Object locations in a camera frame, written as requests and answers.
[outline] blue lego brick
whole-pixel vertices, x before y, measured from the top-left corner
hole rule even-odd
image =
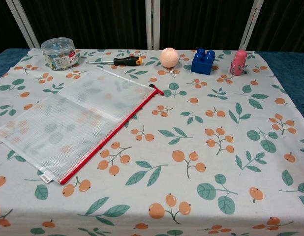
[[[213,61],[215,58],[215,52],[212,50],[206,51],[203,48],[199,48],[195,54],[191,64],[191,71],[210,75]]]

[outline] white pole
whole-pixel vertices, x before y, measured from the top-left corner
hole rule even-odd
[[[161,0],[153,1],[153,46],[154,50],[160,49],[160,9]]]
[[[23,37],[28,43],[29,48],[40,48],[36,39],[35,33],[30,26],[29,20],[26,17],[24,9],[19,0],[5,0],[8,4],[10,11],[12,12],[14,19],[16,20]]]
[[[147,46],[152,50],[152,12],[151,0],[146,0],[146,29],[147,29]]]
[[[251,34],[254,30],[254,27],[255,27],[255,24],[256,24],[256,21],[257,21],[257,18],[258,18],[258,15],[259,15],[259,12],[261,10],[263,3],[264,3],[264,0],[255,0],[254,1],[251,11],[250,11],[249,18],[247,20],[246,28],[244,30],[244,34],[243,34],[239,49],[245,50],[247,48],[247,45],[249,43]]]

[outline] screwdriver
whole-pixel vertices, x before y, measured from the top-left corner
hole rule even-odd
[[[88,61],[87,64],[141,65],[141,57],[114,58],[112,61]]]

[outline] plastic jar lid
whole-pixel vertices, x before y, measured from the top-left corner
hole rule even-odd
[[[70,38],[52,38],[41,45],[43,52],[48,55],[69,53],[72,48],[74,44]]]

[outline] clear plastic container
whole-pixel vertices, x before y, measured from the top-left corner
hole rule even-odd
[[[42,43],[41,49],[52,70],[67,70],[78,62],[78,56],[70,38],[49,39]]]

